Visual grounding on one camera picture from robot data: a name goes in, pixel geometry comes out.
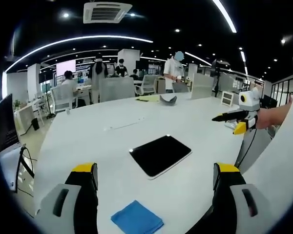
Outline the person's right hand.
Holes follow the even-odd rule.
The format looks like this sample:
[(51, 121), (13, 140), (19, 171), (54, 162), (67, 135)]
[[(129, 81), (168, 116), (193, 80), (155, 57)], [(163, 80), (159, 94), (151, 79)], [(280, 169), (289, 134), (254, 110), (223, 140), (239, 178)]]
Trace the person's right hand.
[(256, 123), (257, 129), (266, 129), (274, 125), (274, 108), (264, 109), (258, 111), (258, 120)]

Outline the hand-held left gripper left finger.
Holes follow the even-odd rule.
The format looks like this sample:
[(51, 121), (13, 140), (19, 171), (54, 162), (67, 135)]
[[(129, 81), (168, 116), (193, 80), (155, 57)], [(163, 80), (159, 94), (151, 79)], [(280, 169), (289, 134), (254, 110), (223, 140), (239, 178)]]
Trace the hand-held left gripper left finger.
[(35, 221), (43, 234), (97, 234), (98, 172), (84, 163), (70, 172), (41, 201)]

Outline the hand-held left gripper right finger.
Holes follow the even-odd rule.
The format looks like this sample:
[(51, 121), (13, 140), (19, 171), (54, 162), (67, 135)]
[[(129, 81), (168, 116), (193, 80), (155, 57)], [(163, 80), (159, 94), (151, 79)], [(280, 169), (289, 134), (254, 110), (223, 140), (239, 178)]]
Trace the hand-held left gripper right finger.
[(273, 223), (267, 199), (247, 184), (237, 167), (216, 162), (213, 167), (211, 222), (218, 234), (266, 234)]

